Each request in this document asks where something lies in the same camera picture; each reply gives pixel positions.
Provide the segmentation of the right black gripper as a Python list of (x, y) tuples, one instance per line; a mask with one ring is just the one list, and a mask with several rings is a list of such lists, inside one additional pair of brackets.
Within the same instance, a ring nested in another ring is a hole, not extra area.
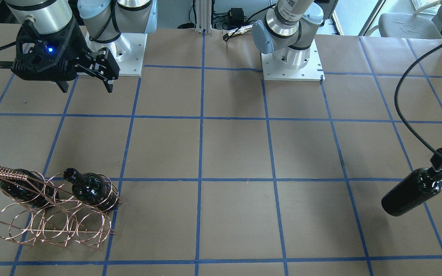
[(119, 65), (109, 48), (93, 52), (83, 36), (70, 36), (63, 42), (64, 51), (62, 80), (54, 81), (63, 93), (68, 93), (68, 81), (75, 80), (78, 73), (100, 79), (108, 93), (113, 92), (114, 81), (119, 77)]

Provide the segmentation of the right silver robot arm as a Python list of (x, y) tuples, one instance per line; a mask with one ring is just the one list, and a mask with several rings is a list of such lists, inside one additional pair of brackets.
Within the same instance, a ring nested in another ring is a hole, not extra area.
[(79, 74), (107, 92), (119, 76), (140, 75), (146, 37), (157, 29), (156, 0), (79, 0), (87, 33), (66, 0), (7, 0), (21, 28), (11, 71), (22, 80), (51, 81), (64, 93)]

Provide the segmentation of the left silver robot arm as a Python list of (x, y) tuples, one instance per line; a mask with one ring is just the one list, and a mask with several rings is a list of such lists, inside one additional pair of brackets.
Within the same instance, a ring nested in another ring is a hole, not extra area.
[[(288, 54), (309, 52), (309, 35), (315, 37), (316, 14), (294, 13), (292, 0), (282, 0), (254, 23), (257, 48), (286, 64)], [(268, 112), (268, 141), (272, 178), (388, 179), (402, 178), (414, 167), (412, 134), (397, 115), (393, 97), (401, 75), (412, 59), (438, 46), (437, 39), (395, 37), (316, 37), (326, 80), (317, 82), (263, 83)], [(402, 114), (419, 130), (442, 131), (442, 107), (436, 98), (442, 92), (442, 62), (426, 69), (416, 65), (399, 92)], [(305, 113), (317, 96), (316, 108), (323, 117)], [(431, 134), (439, 143), (442, 132)]]

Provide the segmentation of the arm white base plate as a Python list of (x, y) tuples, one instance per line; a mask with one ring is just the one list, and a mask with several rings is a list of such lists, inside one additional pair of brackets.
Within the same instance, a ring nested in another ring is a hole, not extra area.
[(147, 34), (122, 33), (117, 40), (103, 44), (89, 40), (89, 33), (86, 33), (85, 36), (87, 46), (93, 52), (107, 47), (119, 66), (119, 75), (131, 77), (142, 75), (147, 38)]
[(326, 79), (316, 41), (308, 49), (286, 47), (260, 54), (263, 77), (267, 81), (320, 82)]

